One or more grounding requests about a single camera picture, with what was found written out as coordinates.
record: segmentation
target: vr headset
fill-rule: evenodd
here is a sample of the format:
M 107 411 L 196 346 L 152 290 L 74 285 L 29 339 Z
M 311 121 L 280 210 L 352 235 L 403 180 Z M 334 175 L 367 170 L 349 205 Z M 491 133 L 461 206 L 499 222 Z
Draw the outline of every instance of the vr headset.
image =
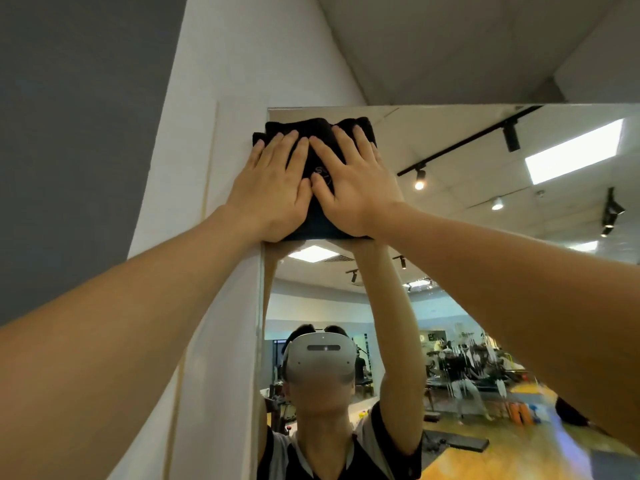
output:
M 358 348 L 341 333 L 317 331 L 300 335 L 287 345 L 282 356 L 287 382 L 300 383 L 314 372 L 336 374 L 340 382 L 355 377 Z

